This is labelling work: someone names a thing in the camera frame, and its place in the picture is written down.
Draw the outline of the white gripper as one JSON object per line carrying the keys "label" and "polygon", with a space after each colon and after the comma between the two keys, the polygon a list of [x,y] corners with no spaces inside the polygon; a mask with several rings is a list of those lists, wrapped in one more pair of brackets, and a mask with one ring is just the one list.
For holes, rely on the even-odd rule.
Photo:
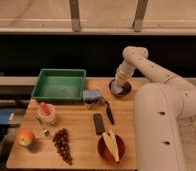
{"label": "white gripper", "polygon": [[123,61],[116,70],[115,84],[118,87],[123,86],[133,76],[136,67],[133,64],[129,64]]}

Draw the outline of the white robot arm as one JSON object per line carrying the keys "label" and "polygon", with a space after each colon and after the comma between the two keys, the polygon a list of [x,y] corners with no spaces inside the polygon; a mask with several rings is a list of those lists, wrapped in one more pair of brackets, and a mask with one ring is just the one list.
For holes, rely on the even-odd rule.
{"label": "white robot arm", "polygon": [[144,47],[128,46],[122,56],[117,85],[135,70],[149,80],[133,99],[138,171],[187,171],[177,120],[196,114],[196,86],[150,61]]}

